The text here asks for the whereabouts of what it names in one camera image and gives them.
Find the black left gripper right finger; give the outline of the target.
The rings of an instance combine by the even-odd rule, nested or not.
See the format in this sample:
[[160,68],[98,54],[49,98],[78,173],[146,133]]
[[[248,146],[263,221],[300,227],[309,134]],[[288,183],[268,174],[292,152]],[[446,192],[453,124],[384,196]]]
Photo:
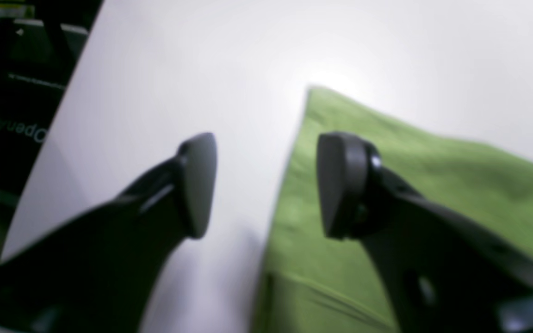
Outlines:
[[533,259],[425,198],[357,135],[319,135],[316,160],[324,234],[363,246],[402,333],[533,333]]

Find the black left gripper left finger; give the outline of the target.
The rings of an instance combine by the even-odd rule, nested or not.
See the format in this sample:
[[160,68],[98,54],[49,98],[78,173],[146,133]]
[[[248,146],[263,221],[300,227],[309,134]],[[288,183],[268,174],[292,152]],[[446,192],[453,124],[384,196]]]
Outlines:
[[116,198],[0,265],[0,327],[22,333],[137,333],[157,279],[209,225],[217,142],[201,133]]

